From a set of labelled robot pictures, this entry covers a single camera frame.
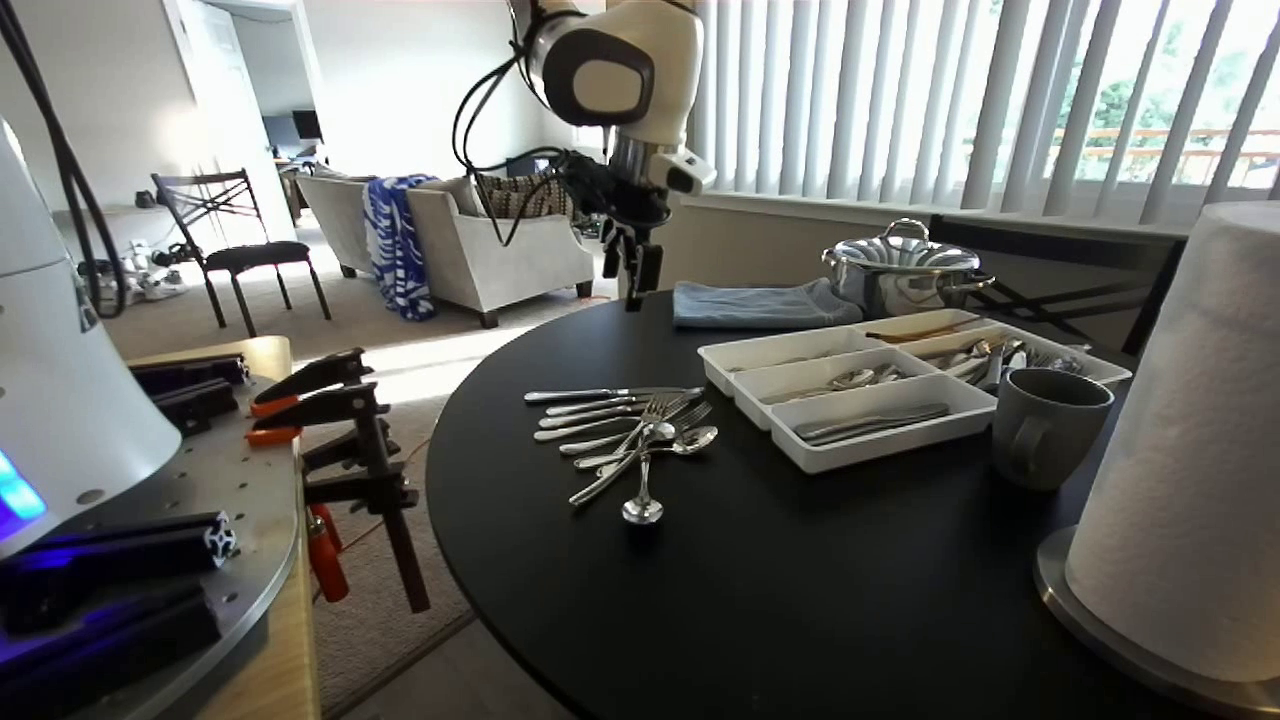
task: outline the cutlery organizer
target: cutlery organizer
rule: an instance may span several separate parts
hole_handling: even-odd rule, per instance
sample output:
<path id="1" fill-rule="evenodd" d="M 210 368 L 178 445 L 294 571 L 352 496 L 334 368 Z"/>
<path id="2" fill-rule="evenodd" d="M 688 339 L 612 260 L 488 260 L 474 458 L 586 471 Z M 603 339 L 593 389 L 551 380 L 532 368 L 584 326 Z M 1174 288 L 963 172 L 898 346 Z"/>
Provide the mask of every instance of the cutlery organizer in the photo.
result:
<path id="1" fill-rule="evenodd" d="M 1022 361 L 1078 371 L 1105 389 L 1131 376 L 1078 347 L 955 310 L 704 346 L 700 361 L 704 376 L 799 471 L 829 471 L 985 431 L 997 418 L 997 389 L 955 371 L 961 357 L 981 347 L 1022 347 Z"/>

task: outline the stainless steel container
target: stainless steel container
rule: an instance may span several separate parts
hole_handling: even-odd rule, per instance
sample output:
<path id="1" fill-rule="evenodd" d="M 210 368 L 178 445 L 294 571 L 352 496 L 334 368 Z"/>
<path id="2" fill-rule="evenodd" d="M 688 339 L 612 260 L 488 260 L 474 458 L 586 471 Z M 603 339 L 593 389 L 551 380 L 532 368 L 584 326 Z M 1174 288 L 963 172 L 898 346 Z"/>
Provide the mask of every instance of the stainless steel container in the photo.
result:
<path id="1" fill-rule="evenodd" d="M 929 242 L 929 224 L 912 216 L 885 224 L 881 235 L 834 242 L 821 260 L 833 272 L 833 291 L 857 301 L 868 320 L 963 304 L 997 284 L 976 253 Z"/>

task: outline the white tray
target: white tray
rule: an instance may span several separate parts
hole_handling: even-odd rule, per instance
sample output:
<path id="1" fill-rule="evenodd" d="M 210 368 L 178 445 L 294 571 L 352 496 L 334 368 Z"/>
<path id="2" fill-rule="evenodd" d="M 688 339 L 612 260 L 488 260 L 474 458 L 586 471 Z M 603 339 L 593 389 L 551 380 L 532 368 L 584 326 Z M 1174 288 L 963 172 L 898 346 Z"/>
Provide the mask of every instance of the white tray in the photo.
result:
<path id="1" fill-rule="evenodd" d="M 868 326 L 816 332 L 785 332 L 758 339 L 704 346 L 704 376 L 734 401 L 734 410 L 803 471 L 865 466 L 875 458 L 976 438 L 990 424 L 997 395 L 947 376 L 937 361 L 973 347 L 976 339 L 1022 347 L 1041 361 L 1077 368 L 1078 376 L 1118 389 L 1131 371 L 1043 339 L 1035 332 L 976 316 L 976 313 L 917 313 Z M 829 380 L 852 368 L 897 368 L 897 380 L 833 394 Z M 794 428 L 881 418 L 897 410 L 943 404 L 943 418 L 868 431 L 857 441 L 806 445 Z"/>

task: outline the curtain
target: curtain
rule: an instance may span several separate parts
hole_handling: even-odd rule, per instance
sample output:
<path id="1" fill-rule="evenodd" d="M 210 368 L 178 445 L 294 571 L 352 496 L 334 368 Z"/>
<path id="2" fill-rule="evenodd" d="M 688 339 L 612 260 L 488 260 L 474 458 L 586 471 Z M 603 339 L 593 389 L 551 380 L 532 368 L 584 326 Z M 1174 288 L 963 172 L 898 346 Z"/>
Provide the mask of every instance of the curtain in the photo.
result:
<path id="1" fill-rule="evenodd" d="M 1183 227 L 1280 200 L 1280 0 L 700 0 L 713 192 Z"/>

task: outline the metal cup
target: metal cup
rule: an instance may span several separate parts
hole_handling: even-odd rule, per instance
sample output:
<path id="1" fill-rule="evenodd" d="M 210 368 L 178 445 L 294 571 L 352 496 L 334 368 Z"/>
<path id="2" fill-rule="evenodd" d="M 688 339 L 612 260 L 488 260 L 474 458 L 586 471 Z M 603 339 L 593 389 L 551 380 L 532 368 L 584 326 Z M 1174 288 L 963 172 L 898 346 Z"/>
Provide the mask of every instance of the metal cup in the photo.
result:
<path id="1" fill-rule="evenodd" d="M 1091 453 L 1114 395 L 1088 376 L 1011 368 L 997 404 L 997 471 L 1032 492 L 1054 492 Z"/>

